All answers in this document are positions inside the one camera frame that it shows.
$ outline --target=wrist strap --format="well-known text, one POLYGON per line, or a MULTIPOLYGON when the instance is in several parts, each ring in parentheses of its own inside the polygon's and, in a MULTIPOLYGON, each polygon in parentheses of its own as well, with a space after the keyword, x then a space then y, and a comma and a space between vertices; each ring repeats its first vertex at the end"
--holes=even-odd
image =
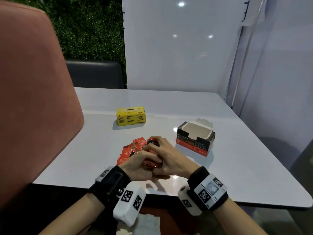
POLYGON ((128 175, 119 167, 108 167, 88 189, 106 207, 114 209, 124 188, 131 182, 128 175))
POLYGON ((204 211, 218 209, 228 199, 227 187, 201 166, 189 177, 189 196, 204 211))

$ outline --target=green foliage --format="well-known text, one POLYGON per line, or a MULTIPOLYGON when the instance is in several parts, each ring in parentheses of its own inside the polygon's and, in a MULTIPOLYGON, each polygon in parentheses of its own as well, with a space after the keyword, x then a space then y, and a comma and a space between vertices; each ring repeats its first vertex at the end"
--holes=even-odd
POLYGON ((9 0, 49 16, 65 59, 113 60, 126 83, 121 0, 9 0))

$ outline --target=orange seat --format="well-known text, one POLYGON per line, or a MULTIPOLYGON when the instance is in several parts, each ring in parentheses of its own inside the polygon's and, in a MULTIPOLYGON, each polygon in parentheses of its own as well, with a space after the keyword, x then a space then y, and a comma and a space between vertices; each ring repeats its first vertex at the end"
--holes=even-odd
POLYGON ((0 1, 0 208, 36 179, 83 124, 47 15, 0 1))

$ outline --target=person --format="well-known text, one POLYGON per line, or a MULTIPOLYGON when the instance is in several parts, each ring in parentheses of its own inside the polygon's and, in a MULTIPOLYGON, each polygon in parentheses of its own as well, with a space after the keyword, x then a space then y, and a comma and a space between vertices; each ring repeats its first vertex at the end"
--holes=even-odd
MULTIPOLYGON (((129 176, 131 181, 145 181, 153 178, 164 178, 177 175, 189 179, 200 167, 195 162, 175 149, 166 138, 161 136, 151 137, 160 146, 150 143, 143 147, 136 156, 132 156, 119 167, 129 176), (156 162, 163 161, 161 168, 146 170, 142 162, 146 158, 156 162)), ((76 235, 96 220, 105 206, 92 193, 87 193, 79 201, 73 204, 59 217, 52 221, 40 235, 76 235)), ((266 235, 235 202, 228 198, 218 209, 213 211, 217 220, 221 223, 227 235, 266 235)))

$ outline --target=table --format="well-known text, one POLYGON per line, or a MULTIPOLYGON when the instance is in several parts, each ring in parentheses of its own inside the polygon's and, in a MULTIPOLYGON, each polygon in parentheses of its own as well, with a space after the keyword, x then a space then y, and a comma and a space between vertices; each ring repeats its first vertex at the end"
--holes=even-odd
MULTIPOLYGON (((310 194, 215 93, 76 88, 85 124, 34 183, 89 188, 115 165, 133 139, 161 135, 176 144, 176 128, 197 118, 213 123, 216 138, 203 157, 176 145, 208 168, 239 204, 308 208, 310 194), (144 106, 146 124, 117 126, 116 109, 144 106)), ((141 182, 147 193, 176 196, 185 178, 141 182)))

